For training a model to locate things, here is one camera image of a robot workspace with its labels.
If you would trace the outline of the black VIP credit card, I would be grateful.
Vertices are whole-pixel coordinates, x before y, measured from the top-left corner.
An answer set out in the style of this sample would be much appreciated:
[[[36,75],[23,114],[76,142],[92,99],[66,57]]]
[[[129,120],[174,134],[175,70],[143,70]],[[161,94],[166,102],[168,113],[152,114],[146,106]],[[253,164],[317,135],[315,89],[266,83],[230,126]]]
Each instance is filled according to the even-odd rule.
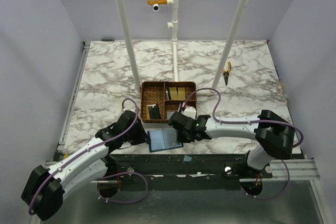
[[[160,120],[160,108],[158,104],[150,104],[146,106],[146,118],[148,120]]]

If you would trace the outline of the aluminium rail frame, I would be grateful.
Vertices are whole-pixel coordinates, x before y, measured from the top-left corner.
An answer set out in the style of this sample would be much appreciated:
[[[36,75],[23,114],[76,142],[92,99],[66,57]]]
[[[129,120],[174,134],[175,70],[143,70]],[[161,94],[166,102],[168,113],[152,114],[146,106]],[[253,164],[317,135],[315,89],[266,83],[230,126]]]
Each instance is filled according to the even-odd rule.
[[[219,82],[220,96],[209,92],[224,46],[222,41],[177,43],[179,79],[196,83],[198,112],[216,111],[217,116],[232,119],[269,109],[290,121],[285,96],[264,40],[234,42],[228,57],[233,66],[228,85],[223,80]],[[141,81],[173,80],[169,40],[137,40],[133,48]],[[93,41],[85,46],[84,56],[58,146],[65,154],[74,153],[97,130],[115,122],[121,114],[123,99],[140,101],[124,41]]]

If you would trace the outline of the centre white pipe stand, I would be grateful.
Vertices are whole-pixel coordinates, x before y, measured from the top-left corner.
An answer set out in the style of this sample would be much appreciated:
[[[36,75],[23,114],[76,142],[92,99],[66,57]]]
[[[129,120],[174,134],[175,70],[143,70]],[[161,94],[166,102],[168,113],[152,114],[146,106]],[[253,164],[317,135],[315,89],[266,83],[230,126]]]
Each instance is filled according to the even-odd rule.
[[[179,0],[167,0],[167,4],[172,7],[172,21],[167,23],[168,29],[172,31],[172,56],[173,56],[173,81],[179,81],[179,69],[177,61],[177,32],[178,32],[178,8]]]

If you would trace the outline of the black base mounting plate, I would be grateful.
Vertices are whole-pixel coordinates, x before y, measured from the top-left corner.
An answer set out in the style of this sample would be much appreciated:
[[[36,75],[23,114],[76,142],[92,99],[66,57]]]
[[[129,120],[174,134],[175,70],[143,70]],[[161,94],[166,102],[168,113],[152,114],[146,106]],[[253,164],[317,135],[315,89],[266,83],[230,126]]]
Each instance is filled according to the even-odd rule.
[[[239,190],[240,179],[271,178],[265,169],[246,166],[243,154],[111,154],[119,177],[96,179],[105,188],[149,190]]]

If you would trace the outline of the gold credit card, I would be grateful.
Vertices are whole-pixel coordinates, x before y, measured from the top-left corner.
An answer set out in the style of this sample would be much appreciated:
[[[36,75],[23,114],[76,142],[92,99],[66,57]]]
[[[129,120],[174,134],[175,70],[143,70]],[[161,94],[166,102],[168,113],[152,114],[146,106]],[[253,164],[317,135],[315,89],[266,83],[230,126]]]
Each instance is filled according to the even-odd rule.
[[[184,87],[178,87],[177,88],[177,94],[179,100],[185,100],[185,88]]]
[[[169,93],[170,100],[178,100],[179,99],[177,87],[169,87],[168,88],[168,93]]]

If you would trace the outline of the right white slanted pipe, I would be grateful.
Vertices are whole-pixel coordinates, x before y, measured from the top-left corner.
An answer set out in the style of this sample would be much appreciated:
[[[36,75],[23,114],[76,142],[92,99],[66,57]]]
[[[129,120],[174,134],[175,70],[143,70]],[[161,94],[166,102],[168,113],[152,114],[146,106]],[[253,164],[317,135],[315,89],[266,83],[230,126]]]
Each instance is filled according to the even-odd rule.
[[[239,0],[211,88],[216,89],[249,0]]]

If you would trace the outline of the orange hook peg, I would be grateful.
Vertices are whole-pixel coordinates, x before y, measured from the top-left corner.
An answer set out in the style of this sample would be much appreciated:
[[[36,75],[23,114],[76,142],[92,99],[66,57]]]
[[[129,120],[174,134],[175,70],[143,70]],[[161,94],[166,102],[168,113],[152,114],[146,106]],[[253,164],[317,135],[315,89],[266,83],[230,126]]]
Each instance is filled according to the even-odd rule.
[[[147,3],[151,6],[153,5],[167,5],[167,0],[148,0]]]

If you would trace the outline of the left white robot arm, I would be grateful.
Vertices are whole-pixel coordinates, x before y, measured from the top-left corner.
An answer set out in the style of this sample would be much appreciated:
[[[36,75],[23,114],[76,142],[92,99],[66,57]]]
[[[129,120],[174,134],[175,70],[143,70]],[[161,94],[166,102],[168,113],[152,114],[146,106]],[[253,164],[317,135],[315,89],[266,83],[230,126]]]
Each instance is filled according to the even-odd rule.
[[[28,205],[28,213],[47,220],[82,186],[96,179],[119,177],[117,162],[110,154],[124,143],[138,145],[147,140],[138,114],[124,111],[115,123],[98,130],[84,147],[67,159],[32,170],[21,195]]]

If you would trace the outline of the white slanted pipe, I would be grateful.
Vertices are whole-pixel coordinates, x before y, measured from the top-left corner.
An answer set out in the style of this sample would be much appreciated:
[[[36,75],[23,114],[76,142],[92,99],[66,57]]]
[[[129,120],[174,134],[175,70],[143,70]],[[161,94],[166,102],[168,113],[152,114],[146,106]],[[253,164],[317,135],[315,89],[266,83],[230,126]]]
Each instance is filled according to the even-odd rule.
[[[127,12],[126,12],[126,6],[125,6],[125,1],[124,0],[115,0],[115,4],[118,10],[120,22],[121,22],[121,27],[124,35],[124,41],[126,45],[126,49],[128,52],[128,57],[129,57],[129,62],[134,78],[134,85],[136,88],[136,91],[138,93],[141,92],[141,84],[140,84],[140,77],[138,73],[138,66],[137,66],[137,61],[135,58],[135,53],[134,53],[134,48],[133,48],[133,43],[132,43],[132,38],[131,38],[131,32],[130,32],[130,27],[129,27],[129,22],[128,22],[128,17],[127,17]]]
[[[211,88],[216,89],[249,0],[239,0]]]

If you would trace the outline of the small blue white ball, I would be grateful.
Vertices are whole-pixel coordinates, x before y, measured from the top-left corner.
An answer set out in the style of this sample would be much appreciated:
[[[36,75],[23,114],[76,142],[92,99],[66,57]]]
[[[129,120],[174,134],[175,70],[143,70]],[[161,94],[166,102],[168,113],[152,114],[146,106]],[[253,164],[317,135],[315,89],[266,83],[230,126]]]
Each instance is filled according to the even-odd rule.
[[[158,12],[158,11],[160,10],[160,6],[159,6],[159,4],[154,4],[154,5],[152,6],[152,9],[153,9],[154,12]]]

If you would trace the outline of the left white slanted pipe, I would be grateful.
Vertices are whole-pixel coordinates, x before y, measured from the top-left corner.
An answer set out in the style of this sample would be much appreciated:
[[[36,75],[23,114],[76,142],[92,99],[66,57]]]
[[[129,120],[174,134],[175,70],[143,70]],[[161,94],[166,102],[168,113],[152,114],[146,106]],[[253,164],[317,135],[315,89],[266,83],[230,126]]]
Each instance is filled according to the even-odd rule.
[[[132,38],[131,38],[131,32],[130,32],[130,27],[129,27],[129,22],[128,22],[128,17],[127,17],[127,12],[126,12],[126,6],[125,6],[125,1],[124,0],[115,0],[115,4],[118,10],[120,22],[121,22],[121,27],[124,35],[124,41],[126,45],[126,49],[128,52],[128,57],[129,57],[129,62],[134,78],[134,85],[136,88],[136,91],[138,93],[141,92],[141,84],[140,84],[140,77],[138,73],[138,66],[137,66],[137,61],[135,58],[135,53],[134,53],[134,48],[133,48],[133,43],[132,43]]]

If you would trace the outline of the yellow handled pliers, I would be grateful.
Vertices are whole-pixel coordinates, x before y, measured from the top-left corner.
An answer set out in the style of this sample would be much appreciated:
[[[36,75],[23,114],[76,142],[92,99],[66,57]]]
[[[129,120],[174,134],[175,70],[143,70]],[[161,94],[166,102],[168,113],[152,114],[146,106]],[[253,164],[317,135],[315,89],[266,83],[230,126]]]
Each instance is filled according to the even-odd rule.
[[[225,81],[226,86],[228,85],[228,79],[229,79],[229,74],[231,72],[231,69],[232,69],[232,64],[229,61],[228,62],[228,69],[227,70],[223,69],[223,76],[224,76],[224,81]]]

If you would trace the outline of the blue leather card holder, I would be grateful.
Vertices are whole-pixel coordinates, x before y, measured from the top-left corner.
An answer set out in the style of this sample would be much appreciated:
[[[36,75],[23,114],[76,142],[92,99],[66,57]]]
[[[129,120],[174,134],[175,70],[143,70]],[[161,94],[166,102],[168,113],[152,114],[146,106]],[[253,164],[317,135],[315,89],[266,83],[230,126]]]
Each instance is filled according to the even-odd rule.
[[[148,131],[148,137],[150,152],[160,152],[183,147],[183,143],[177,141],[177,131],[171,127],[150,130]]]

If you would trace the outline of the woven brown divided tray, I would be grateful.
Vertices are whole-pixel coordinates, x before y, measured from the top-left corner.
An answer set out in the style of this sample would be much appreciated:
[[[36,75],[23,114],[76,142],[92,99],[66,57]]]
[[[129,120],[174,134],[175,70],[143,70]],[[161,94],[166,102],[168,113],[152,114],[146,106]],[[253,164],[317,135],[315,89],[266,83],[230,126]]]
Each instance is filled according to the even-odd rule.
[[[140,117],[144,123],[167,123],[167,111],[176,111],[184,100],[170,100],[169,87],[184,87],[185,96],[188,98],[196,90],[196,83],[191,81],[145,81],[141,86],[141,112]],[[146,106],[158,104],[160,108],[160,120],[148,120],[146,118]]]

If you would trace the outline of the white diamond credit card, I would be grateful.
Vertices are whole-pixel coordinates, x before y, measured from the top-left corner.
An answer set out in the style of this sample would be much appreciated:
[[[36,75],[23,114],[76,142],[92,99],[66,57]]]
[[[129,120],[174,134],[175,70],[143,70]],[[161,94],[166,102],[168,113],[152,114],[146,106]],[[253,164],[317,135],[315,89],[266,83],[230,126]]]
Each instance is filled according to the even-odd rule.
[[[171,116],[175,113],[175,111],[167,111],[166,117],[169,120]]]

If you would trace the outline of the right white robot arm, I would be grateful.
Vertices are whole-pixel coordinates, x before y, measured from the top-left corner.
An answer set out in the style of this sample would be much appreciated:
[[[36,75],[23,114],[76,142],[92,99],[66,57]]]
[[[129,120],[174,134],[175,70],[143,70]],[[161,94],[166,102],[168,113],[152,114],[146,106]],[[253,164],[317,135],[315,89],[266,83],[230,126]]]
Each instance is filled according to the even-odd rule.
[[[193,119],[174,112],[168,125],[178,131],[178,141],[183,143],[221,137],[257,141],[257,147],[248,152],[246,161],[241,165],[242,173],[249,178],[259,174],[274,159],[292,158],[296,129],[270,110],[262,110],[258,116],[232,121],[223,121],[210,115],[200,115]]]

